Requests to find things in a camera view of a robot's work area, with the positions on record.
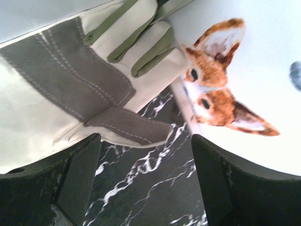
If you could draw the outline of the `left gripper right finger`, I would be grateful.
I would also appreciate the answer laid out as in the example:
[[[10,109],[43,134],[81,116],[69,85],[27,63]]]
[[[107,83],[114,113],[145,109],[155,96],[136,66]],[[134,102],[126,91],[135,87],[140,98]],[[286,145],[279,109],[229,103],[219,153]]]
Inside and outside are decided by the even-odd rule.
[[[230,153],[199,134],[191,138],[210,226],[299,226],[301,178]]]

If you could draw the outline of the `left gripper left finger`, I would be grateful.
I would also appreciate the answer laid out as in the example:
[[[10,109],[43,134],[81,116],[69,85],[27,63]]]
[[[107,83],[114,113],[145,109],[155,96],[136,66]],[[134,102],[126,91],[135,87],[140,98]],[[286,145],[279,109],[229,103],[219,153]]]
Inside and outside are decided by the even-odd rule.
[[[0,176],[2,226],[81,226],[101,150],[101,136]]]

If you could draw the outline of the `corner glove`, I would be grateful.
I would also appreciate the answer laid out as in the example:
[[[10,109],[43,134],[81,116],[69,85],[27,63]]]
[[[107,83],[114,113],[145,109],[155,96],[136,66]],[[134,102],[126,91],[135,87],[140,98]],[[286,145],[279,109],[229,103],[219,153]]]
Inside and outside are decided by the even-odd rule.
[[[149,148],[173,127],[139,115],[187,65],[165,18],[185,0],[112,0],[0,48],[0,171],[93,133]]]

